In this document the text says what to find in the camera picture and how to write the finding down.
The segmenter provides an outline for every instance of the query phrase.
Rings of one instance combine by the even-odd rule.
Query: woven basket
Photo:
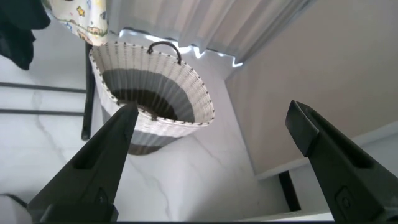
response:
[[[159,44],[173,47],[178,58],[153,51]],[[89,56],[104,121],[126,103],[138,105],[130,154],[155,152],[214,120],[205,84],[173,44],[162,41],[146,48],[108,42],[93,47]]]

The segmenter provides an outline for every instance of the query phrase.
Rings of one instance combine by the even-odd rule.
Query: basket rim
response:
[[[145,46],[142,46],[142,45],[130,44],[130,43],[127,43],[127,42],[120,42],[120,41],[107,42],[106,44],[101,45],[101,46],[93,46],[93,48],[100,48],[100,47],[102,47],[102,46],[108,45],[109,43],[112,43],[112,44],[115,44],[115,45],[118,45],[118,44],[123,43],[123,45],[128,45],[128,46],[130,46],[130,47],[141,48],[141,49],[144,49],[144,50],[146,50],[146,51],[148,50],[148,47],[145,47]],[[106,82],[105,82],[104,79],[103,79],[102,73],[101,73],[100,69],[98,68],[98,66],[97,66],[97,64],[96,64],[96,61],[95,61],[94,56],[93,56],[93,52],[94,52],[94,50],[91,49],[90,52],[89,52],[89,54],[88,54],[91,63],[92,63],[93,65],[95,65],[95,68],[93,67],[93,69],[97,70],[97,72],[98,72],[98,74],[99,74],[100,81],[101,81],[101,83],[102,83],[102,86],[103,86],[104,90],[107,92],[107,96],[116,104],[116,106],[118,107],[118,109],[120,109],[123,105],[120,105],[120,104],[118,103],[117,98],[116,98],[116,97],[111,93],[111,91],[109,90],[109,88],[108,88]],[[175,56],[173,56],[173,55],[165,54],[165,53],[163,53],[163,52],[159,52],[159,51],[156,51],[156,50],[154,50],[153,53],[157,53],[157,54],[159,54],[159,55],[166,56],[166,57],[172,57],[172,58],[178,60],[178,58],[175,57]],[[210,111],[210,113],[211,113],[211,119],[210,119],[209,121],[207,121],[207,122],[200,123],[200,122],[189,122],[189,121],[172,120],[172,119],[168,119],[168,118],[164,118],[164,117],[158,116],[157,119],[154,120],[153,122],[158,121],[158,122],[164,122],[164,123],[167,123],[167,124],[184,124],[184,125],[189,125],[189,126],[192,126],[192,125],[194,125],[194,126],[208,126],[209,124],[211,124],[211,123],[213,122],[213,120],[214,120],[214,118],[215,118],[215,109],[214,109],[214,105],[213,105],[213,102],[212,102],[212,100],[211,100],[209,91],[207,90],[207,87],[206,87],[205,83],[204,83],[203,80],[200,78],[200,76],[198,75],[198,73],[197,73],[191,66],[189,66],[189,64],[188,64],[186,61],[181,60],[181,65],[182,65],[182,64],[184,64],[185,66],[187,66],[188,68],[190,68],[190,70],[193,72],[193,74],[201,81],[201,85],[202,85],[202,87],[205,89],[206,94],[207,94],[208,98],[210,99],[210,100],[209,100],[209,104],[210,104],[210,110],[211,110],[211,111]],[[152,120],[152,115],[151,115],[149,112],[147,112],[147,111],[145,111],[145,110],[143,110],[143,109],[140,109],[140,108],[138,108],[138,112],[139,112],[139,114],[144,115],[144,117],[146,117],[146,119],[151,119],[151,120]]]

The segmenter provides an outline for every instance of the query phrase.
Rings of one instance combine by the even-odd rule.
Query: dark clothing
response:
[[[31,30],[49,24],[40,0],[0,0],[0,54],[28,70],[35,41]]]

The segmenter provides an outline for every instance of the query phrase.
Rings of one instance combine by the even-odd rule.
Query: light under curtain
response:
[[[112,0],[109,29],[125,27],[235,56],[241,63],[314,0]]]

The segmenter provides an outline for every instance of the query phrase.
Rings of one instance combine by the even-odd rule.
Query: laundry basket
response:
[[[178,58],[156,52],[174,48]],[[129,153],[145,155],[208,126],[215,117],[203,80],[166,41],[149,48],[124,42],[93,47],[90,54],[104,122],[126,103],[138,105]]]

